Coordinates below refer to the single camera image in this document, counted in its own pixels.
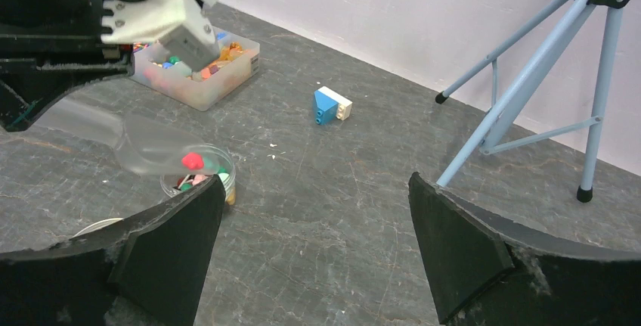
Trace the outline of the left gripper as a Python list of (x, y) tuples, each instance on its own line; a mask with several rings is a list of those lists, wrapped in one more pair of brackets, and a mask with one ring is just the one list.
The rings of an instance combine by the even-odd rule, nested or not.
[(132, 45), (107, 44), (107, 0), (1, 0), (1, 127), (23, 132), (85, 85), (134, 73)]

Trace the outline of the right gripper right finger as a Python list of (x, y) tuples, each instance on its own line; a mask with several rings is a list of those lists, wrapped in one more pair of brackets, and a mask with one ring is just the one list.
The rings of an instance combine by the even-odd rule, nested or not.
[(442, 325), (638, 325), (640, 255), (558, 238), (421, 178), (413, 228)]

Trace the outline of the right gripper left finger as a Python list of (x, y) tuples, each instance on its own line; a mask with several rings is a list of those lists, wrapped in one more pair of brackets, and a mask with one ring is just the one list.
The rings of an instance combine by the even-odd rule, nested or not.
[(191, 325), (225, 208), (218, 177), (97, 231), (1, 255), (3, 325)]

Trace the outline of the round clear lid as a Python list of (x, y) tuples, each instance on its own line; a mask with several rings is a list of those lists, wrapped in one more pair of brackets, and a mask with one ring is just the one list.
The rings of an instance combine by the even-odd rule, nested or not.
[(78, 231), (77, 233), (75, 233), (73, 235), (73, 237), (76, 238), (76, 237), (82, 236), (84, 234), (88, 234), (88, 233), (91, 233), (93, 231), (97, 231), (97, 230), (100, 230), (102, 228), (106, 228), (107, 226), (110, 226), (110, 225), (115, 224), (115, 223), (120, 222), (120, 221), (122, 221), (122, 218), (104, 219), (104, 220), (101, 220), (99, 222), (95, 222), (95, 223), (93, 223), (91, 225), (88, 225), (88, 226), (84, 227), (81, 231)]

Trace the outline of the clear plastic scoop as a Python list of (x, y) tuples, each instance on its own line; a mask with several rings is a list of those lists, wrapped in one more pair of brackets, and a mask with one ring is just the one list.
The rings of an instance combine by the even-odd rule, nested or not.
[(54, 104), (35, 124), (105, 144), (123, 169), (138, 175), (189, 173), (182, 158), (206, 147), (202, 138), (183, 129), (132, 113), (118, 116), (69, 98)]

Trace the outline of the red candy piece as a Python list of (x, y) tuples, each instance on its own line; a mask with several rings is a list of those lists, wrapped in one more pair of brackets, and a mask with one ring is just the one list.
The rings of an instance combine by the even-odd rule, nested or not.
[(184, 155), (181, 159), (181, 163), (184, 167), (192, 171), (201, 170), (205, 167), (203, 157), (195, 152), (190, 152)]

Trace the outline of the clear round dish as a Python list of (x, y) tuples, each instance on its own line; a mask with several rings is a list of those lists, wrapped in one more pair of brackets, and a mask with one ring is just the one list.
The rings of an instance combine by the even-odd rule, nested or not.
[[(201, 170), (189, 170), (181, 163), (184, 155), (195, 152), (200, 154), (205, 163)], [(189, 146), (185, 154), (178, 155), (178, 163), (187, 170), (177, 175), (162, 175), (160, 186), (169, 197), (179, 195), (197, 185), (203, 185), (207, 180), (218, 179), (225, 188), (225, 203), (233, 206), (236, 203), (236, 168), (230, 153), (213, 144), (196, 144)]]

